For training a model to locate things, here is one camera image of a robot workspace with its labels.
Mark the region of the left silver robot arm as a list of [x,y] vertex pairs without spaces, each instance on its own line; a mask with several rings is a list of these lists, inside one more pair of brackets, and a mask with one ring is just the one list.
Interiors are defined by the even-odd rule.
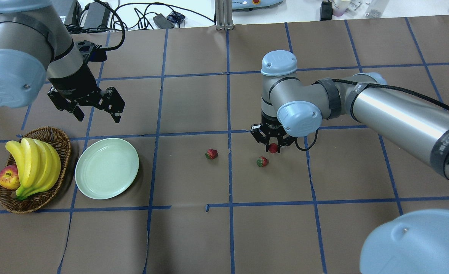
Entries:
[[48,80],[60,111],[82,121],[80,106],[95,107],[119,123],[125,101],[116,88],[99,88],[88,63],[121,45],[73,40],[50,0],[0,0],[0,107],[32,104]]

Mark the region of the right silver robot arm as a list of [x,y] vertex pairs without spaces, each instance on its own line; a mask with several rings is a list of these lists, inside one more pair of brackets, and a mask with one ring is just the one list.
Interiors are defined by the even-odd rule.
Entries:
[[[323,120],[349,115],[449,180],[449,106],[389,86],[379,73],[324,78],[304,86],[296,56],[285,50],[262,59],[258,143],[290,146],[316,132]],[[362,274],[449,274],[449,209],[406,213],[374,229],[360,255]]]

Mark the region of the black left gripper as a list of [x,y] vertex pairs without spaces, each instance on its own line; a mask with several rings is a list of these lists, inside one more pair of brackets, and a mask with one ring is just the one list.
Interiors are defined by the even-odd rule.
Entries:
[[92,71],[78,70],[70,76],[48,79],[53,86],[48,97],[60,111],[66,110],[82,122],[85,114],[80,106],[95,107],[108,112],[115,123],[120,123],[125,101],[116,88],[99,88]]

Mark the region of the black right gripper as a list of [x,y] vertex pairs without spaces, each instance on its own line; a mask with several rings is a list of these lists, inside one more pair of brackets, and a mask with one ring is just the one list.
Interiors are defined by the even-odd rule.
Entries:
[[296,141],[296,137],[290,136],[277,118],[262,118],[261,123],[252,125],[250,133],[257,143],[266,145],[271,144],[271,139],[277,140],[277,153],[281,153],[282,147],[288,147]]

